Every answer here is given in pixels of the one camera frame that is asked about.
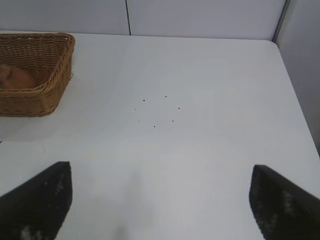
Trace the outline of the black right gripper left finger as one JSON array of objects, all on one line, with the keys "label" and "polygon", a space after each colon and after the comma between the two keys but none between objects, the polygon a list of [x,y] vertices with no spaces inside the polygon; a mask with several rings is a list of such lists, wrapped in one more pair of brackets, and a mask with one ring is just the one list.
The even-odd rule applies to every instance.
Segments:
[{"label": "black right gripper left finger", "polygon": [[0,197],[0,238],[54,240],[72,201],[71,164],[58,161]]}]

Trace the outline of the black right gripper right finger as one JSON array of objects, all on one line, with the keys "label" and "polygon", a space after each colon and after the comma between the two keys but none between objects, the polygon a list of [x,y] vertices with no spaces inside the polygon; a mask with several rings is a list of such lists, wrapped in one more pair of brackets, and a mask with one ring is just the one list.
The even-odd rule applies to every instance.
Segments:
[{"label": "black right gripper right finger", "polygon": [[320,200],[266,165],[254,165],[253,217],[266,240],[318,240]]}]

